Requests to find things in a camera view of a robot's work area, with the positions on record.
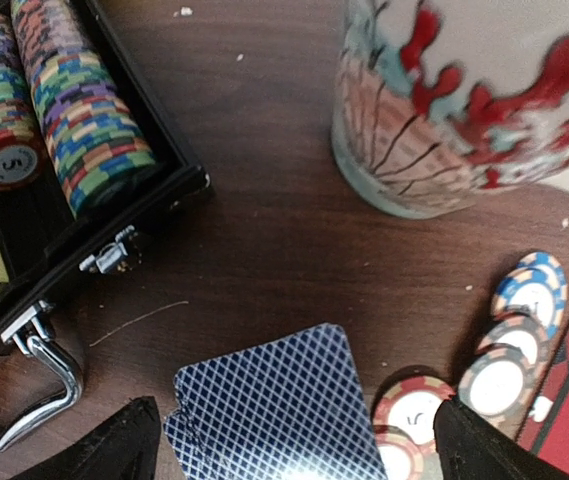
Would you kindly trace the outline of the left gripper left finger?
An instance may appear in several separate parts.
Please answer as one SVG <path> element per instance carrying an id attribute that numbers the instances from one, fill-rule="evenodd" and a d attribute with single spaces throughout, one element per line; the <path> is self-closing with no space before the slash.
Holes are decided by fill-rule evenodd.
<path id="1" fill-rule="evenodd" d="M 18 474 L 18 480 L 110 480 L 155 477 L 161 421 L 154 397 L 127 405 L 75 444 Z"/>

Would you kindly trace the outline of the blue playing card deck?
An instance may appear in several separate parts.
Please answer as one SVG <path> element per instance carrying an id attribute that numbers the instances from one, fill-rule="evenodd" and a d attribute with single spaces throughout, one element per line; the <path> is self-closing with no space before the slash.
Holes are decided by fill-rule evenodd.
<path id="1" fill-rule="evenodd" d="M 321 324 L 180 369 L 163 429 L 189 479 L 383 479 L 347 336 Z"/>

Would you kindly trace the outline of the stack of poker chips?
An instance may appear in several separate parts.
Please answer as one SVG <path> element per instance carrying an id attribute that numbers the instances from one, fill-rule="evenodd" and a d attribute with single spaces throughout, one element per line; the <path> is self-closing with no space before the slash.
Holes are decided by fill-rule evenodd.
<path id="1" fill-rule="evenodd" d="M 559 260 L 531 252 L 499 282 L 489 328 L 458 384 L 460 399 L 495 426 L 517 420 L 551 358 L 568 284 Z"/>

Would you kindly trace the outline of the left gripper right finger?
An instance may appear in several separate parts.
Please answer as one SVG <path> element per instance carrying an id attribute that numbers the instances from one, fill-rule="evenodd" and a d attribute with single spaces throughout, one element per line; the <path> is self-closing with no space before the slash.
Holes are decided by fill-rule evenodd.
<path id="1" fill-rule="evenodd" d="M 457 397 L 438 408 L 434 437 L 447 480 L 569 479 L 568 473 L 522 449 Z"/>

